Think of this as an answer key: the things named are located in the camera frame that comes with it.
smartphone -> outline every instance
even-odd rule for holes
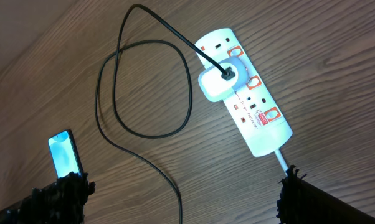
[[[79,175],[83,173],[71,130],[56,134],[48,140],[48,143],[58,178],[65,177],[70,172]]]

coiled black cable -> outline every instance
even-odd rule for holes
[[[112,89],[112,103],[113,103],[113,112],[114,112],[114,115],[117,119],[117,121],[119,122],[119,124],[125,129],[127,130],[129,133],[131,134],[134,134],[135,136],[139,136],[139,137],[142,137],[142,138],[149,138],[149,139],[157,139],[157,138],[165,138],[165,137],[168,137],[168,136],[171,136],[173,134],[176,134],[178,133],[180,130],[183,129],[183,127],[185,127],[185,125],[188,123],[189,121],[189,118],[190,118],[190,115],[191,115],[191,112],[192,112],[192,103],[193,103],[193,93],[192,93],[192,81],[191,81],[191,76],[190,76],[190,72],[189,72],[189,67],[188,67],[188,64],[186,63],[186,60],[185,58],[183,57],[183,54],[182,52],[173,44],[167,42],[167,41],[164,41],[164,40],[143,40],[143,41],[139,41],[139,42],[135,42],[133,44],[130,44],[130,45],[127,45],[123,48],[120,48],[120,43],[121,43],[121,35],[122,35],[122,32],[123,32],[123,29],[124,29],[124,26],[125,26],[125,22],[126,22],[126,19],[128,18],[128,16],[130,15],[131,11],[134,9],[134,8],[140,8],[144,11],[146,11],[148,14],[150,14],[151,16],[153,16],[155,19],[157,19],[160,23],[162,23],[162,25],[164,25],[167,29],[169,29],[173,34],[175,34],[177,37],[179,37],[183,42],[185,42],[188,46],[190,46],[190,48],[192,48],[194,51],[196,51],[198,54],[200,54],[201,56],[203,56],[206,60],[208,60],[210,63],[212,63],[215,67],[217,67],[223,74],[226,74],[227,72],[217,63],[215,62],[213,59],[211,59],[210,57],[208,57],[205,53],[203,53],[201,50],[199,50],[194,44],[192,44],[190,41],[187,40],[187,38],[185,38],[183,35],[181,35],[178,31],[176,31],[173,27],[171,27],[164,19],[162,19],[161,17],[159,17],[156,13],[154,13],[152,10],[148,9],[146,6],[143,6],[141,4],[134,4],[132,5],[129,10],[126,12],[125,14],[125,17],[124,17],[124,20],[123,20],[123,23],[121,25],[121,28],[120,28],[120,33],[118,34],[118,40],[117,40],[117,48],[116,48],[116,51],[113,52],[112,54],[110,54],[106,59],[105,61],[103,62],[103,65],[99,71],[99,75],[98,75],[98,80],[97,80],[97,85],[96,85],[96,90],[95,90],[95,119],[96,119],[96,124],[97,124],[97,128],[100,132],[100,134],[103,136],[103,138],[108,142],[110,143],[112,146],[124,151],[124,152],[127,152],[129,154],[131,154],[132,156],[135,156],[139,159],[141,159],[143,162],[149,164],[154,170],[156,170],[162,177],[164,177],[164,179],[168,182],[168,184],[171,186],[171,188],[174,190],[175,194],[176,194],[176,197],[178,199],[178,207],[179,207],[179,223],[182,224],[182,219],[183,219],[183,210],[182,210],[182,198],[181,198],[181,193],[178,189],[178,186],[169,178],[167,177],[167,175],[165,175],[159,168],[157,168],[154,164],[152,164],[150,161],[148,161],[147,159],[145,159],[144,157],[141,157],[140,155],[138,155],[137,153],[135,152],[132,152],[128,149],[125,149],[124,147],[122,146],[119,146],[117,145],[116,143],[114,143],[113,141],[111,141],[107,136],[106,134],[103,132],[103,129],[102,127],[100,126],[100,122],[99,122],[99,117],[98,117],[98,96],[99,96],[99,91],[100,91],[100,81],[102,79],[102,73],[103,73],[103,69],[105,68],[107,62],[115,57],[115,66],[114,66],[114,74],[113,74],[113,89]],[[161,135],[156,135],[156,136],[149,136],[149,135],[145,135],[145,134],[140,134],[140,133],[137,133],[133,130],[131,130],[128,126],[125,125],[125,123],[121,120],[120,116],[118,115],[118,112],[117,112],[117,107],[116,107],[116,94],[115,94],[115,91],[116,91],[116,78],[117,78],[117,71],[118,71],[118,66],[119,66],[119,55],[121,55],[123,53],[124,50],[127,50],[127,49],[130,49],[132,47],[136,47],[138,45],[142,45],[142,44],[166,44],[170,47],[172,47],[175,51],[177,51],[177,53],[179,54],[179,56],[181,57],[181,60],[183,62],[183,65],[185,67],[185,70],[186,70],[186,75],[187,75],[187,84],[188,84],[188,87],[189,87],[189,106],[187,108],[187,114],[186,114],[186,117],[185,117],[185,120],[183,121],[182,125],[168,133],[168,134],[161,134]]]

blue screen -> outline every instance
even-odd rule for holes
[[[55,164],[57,177],[65,177],[70,172],[81,175],[71,139],[67,131],[63,131],[51,137],[48,143]]]

wooden table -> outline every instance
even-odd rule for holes
[[[177,223],[178,205],[153,169],[99,134],[93,97],[132,1],[78,1],[0,74],[0,209],[56,178],[47,139],[75,136],[97,183],[87,223]],[[141,1],[195,42],[230,27],[294,131],[282,147],[305,179],[375,217],[375,1]],[[202,94],[196,53],[141,10],[122,44],[162,39],[177,45],[192,74],[190,121],[178,134],[142,139],[111,108],[114,61],[100,93],[109,137],[158,165],[178,184],[185,223],[278,223],[284,174],[273,155],[253,157],[222,102]],[[182,62],[162,45],[123,54],[117,83],[121,117],[145,134],[183,121],[188,86]]]

white power cord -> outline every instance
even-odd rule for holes
[[[282,153],[280,152],[279,149],[276,149],[275,154],[276,154],[277,160],[279,160],[280,165],[282,166],[285,174],[287,175],[286,171],[288,169],[288,166],[287,166],[287,163],[286,163],[285,159],[283,158]]]

